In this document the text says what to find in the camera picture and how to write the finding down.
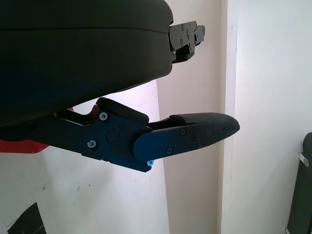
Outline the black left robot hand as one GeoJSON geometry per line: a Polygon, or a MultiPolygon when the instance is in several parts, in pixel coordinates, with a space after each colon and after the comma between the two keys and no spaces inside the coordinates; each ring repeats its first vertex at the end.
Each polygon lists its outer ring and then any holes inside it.
{"type": "Polygon", "coordinates": [[[168,75],[204,36],[195,21],[174,24],[163,0],[1,1],[1,152],[54,146],[147,172],[232,136],[240,126],[226,114],[150,122],[107,98],[168,75]]]}

